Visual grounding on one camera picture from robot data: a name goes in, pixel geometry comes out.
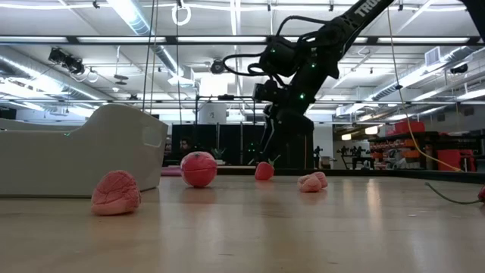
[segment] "ceiling beam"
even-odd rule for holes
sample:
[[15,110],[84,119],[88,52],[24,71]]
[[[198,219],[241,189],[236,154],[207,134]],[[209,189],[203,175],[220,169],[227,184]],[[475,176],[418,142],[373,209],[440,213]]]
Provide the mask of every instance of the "ceiling beam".
[[[213,36],[163,36],[157,45],[181,46],[265,46],[271,36],[213,35]],[[479,36],[394,36],[394,46],[485,46]],[[2,35],[0,45],[75,45],[75,46],[151,46],[148,36],[25,36]],[[360,36],[353,46],[391,46],[390,36]]]

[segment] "pink ball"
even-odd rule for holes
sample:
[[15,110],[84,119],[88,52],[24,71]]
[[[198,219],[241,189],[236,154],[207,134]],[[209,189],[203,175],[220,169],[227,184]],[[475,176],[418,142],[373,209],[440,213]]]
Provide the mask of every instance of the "pink ball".
[[180,163],[182,178],[192,187],[209,185],[217,174],[217,162],[208,152],[191,152]]

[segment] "yellow cable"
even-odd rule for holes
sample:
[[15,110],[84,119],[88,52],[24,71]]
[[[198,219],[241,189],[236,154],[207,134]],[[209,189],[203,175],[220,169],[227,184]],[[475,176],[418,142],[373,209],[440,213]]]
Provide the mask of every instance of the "yellow cable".
[[[394,71],[396,73],[397,85],[399,85],[399,77],[397,75],[396,55],[394,53],[393,28],[392,28],[392,25],[391,25],[391,16],[390,16],[390,13],[389,13],[389,8],[387,8],[387,20],[389,21],[389,32],[390,32],[390,37],[391,37],[391,49],[393,50]],[[429,158],[429,159],[431,159],[431,160],[433,160],[435,162],[441,163],[441,164],[445,165],[446,167],[451,168],[452,170],[462,171],[460,168],[453,167],[453,166],[451,166],[450,164],[448,164],[446,162],[442,162],[441,160],[439,160],[437,158],[434,158],[433,156],[430,156],[430,155],[426,154],[425,152],[421,151],[421,149],[419,149],[418,143],[416,142],[416,139],[415,139],[415,135],[412,132],[411,121],[409,120],[408,112],[406,111],[406,107],[405,107],[405,102],[404,102],[404,99],[402,98],[401,88],[398,88],[398,91],[399,91],[399,97],[401,98],[402,110],[404,111],[404,114],[406,116],[406,120],[408,122],[409,133],[411,134],[412,141],[413,141],[413,143],[414,143],[415,148],[417,149],[417,151],[419,153],[421,153],[424,157]]]

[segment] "ceiling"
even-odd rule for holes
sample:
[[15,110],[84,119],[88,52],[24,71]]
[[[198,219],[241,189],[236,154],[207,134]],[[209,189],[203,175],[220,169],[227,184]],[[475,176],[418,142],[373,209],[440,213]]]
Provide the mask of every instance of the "ceiling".
[[[271,35],[279,27],[284,18],[290,15],[302,15],[322,20],[330,20],[341,15],[354,0],[335,0],[334,11],[328,11],[329,1],[317,0],[272,0],[271,10],[267,10],[267,0],[242,0],[241,12],[236,19],[231,20],[231,2],[237,5],[237,0],[207,0],[189,1],[192,16],[189,22],[177,27],[172,20],[172,7],[175,1],[159,1],[157,36],[231,36],[231,35]],[[2,1],[1,4],[22,5],[23,7],[6,8],[0,6],[0,33],[15,36],[131,36],[133,31],[127,26],[118,13],[108,6],[106,1],[98,1],[100,9],[89,7],[92,0],[37,0],[37,1]],[[143,14],[150,19],[152,1],[139,0]],[[459,1],[453,0],[404,0],[404,10],[397,11],[396,6],[390,11],[390,19],[395,36],[479,36],[470,16],[463,10]],[[61,6],[85,5],[86,8],[56,9]],[[46,9],[30,9],[43,6]],[[181,11],[181,20],[185,11]],[[301,21],[290,21],[283,29],[285,36],[298,36],[317,30],[320,26]],[[384,12],[361,33],[362,36],[390,35],[387,15]],[[0,45],[9,46],[28,58],[51,66],[48,61],[51,45]],[[424,53],[434,46],[397,46],[395,47],[396,66],[398,74],[424,62]],[[114,45],[63,45],[62,49],[83,59],[87,67],[97,71],[99,78],[91,83],[88,80],[83,85],[92,87],[108,97],[127,99],[130,94],[154,93],[154,99],[177,99],[177,86],[168,83],[171,78],[167,69],[152,51],[145,45],[123,45],[117,63],[117,47]],[[191,67],[196,79],[209,75],[207,63],[215,58],[223,58],[234,54],[233,45],[167,45],[168,53],[179,64]],[[241,53],[258,53],[264,50],[263,45],[239,45],[236,50]],[[481,55],[474,56],[469,63],[470,71],[481,71]],[[254,58],[241,60],[242,67],[257,61]],[[59,66],[52,68],[61,72],[66,78],[69,74]],[[389,46],[353,46],[339,63],[340,79],[328,78],[317,94],[317,99],[366,99],[368,93],[377,86],[392,81],[395,78],[392,49]],[[114,75],[122,74],[129,77],[126,86],[117,86]],[[228,80],[228,93],[237,94],[235,80],[232,75]],[[452,80],[459,80],[465,75],[453,75]],[[255,83],[266,81],[264,77],[244,77],[241,79],[240,95],[250,96]],[[445,85],[444,73],[440,71],[426,80],[407,86],[414,90],[416,96]],[[114,92],[113,87],[120,88]],[[181,99],[195,98],[193,88],[181,88]],[[338,105],[316,105],[313,109],[336,109]],[[174,104],[157,104],[157,108],[172,108]],[[364,107],[361,115],[372,111]]]

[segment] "security camera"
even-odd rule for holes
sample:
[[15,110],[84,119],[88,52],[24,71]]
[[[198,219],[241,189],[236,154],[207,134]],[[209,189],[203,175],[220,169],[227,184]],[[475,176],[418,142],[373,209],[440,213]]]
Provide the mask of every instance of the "security camera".
[[212,65],[211,65],[211,73],[222,74],[223,72],[224,72],[224,65],[222,63],[222,60],[215,59],[214,62],[212,62]]

